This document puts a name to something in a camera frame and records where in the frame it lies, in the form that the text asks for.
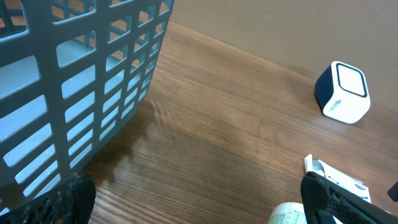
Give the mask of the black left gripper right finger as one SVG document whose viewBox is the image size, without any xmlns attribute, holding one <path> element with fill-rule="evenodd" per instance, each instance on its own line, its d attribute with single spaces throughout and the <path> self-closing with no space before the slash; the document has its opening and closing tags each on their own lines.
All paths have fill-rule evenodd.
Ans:
<svg viewBox="0 0 398 224">
<path fill-rule="evenodd" d="M 315 172 L 307 172 L 300 193 L 308 224 L 397 223 L 397 217 Z"/>
</svg>

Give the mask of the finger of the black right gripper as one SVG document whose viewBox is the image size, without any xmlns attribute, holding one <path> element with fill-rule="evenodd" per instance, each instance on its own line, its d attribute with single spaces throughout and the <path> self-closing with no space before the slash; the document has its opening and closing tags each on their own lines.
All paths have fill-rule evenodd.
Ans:
<svg viewBox="0 0 398 224">
<path fill-rule="evenodd" d="M 388 196 L 393 200 L 394 202 L 398 202 L 398 182 L 396 182 L 388 191 L 387 191 Z"/>
</svg>

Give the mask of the green lid jar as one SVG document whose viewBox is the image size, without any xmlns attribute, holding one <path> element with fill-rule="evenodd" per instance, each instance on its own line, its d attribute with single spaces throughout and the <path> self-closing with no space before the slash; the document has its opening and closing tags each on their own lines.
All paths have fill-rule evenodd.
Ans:
<svg viewBox="0 0 398 224">
<path fill-rule="evenodd" d="M 301 203 L 285 202 L 273 209 L 268 224 L 307 224 Z"/>
</svg>

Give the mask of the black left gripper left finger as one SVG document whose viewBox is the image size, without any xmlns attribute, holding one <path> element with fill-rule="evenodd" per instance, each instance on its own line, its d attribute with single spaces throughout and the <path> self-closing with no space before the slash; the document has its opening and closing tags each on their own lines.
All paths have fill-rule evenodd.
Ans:
<svg viewBox="0 0 398 224">
<path fill-rule="evenodd" d="M 63 185 L 1 215 L 1 223 L 87 224 L 95 198 L 96 186 L 93 178 L 88 174 L 76 174 Z"/>
</svg>

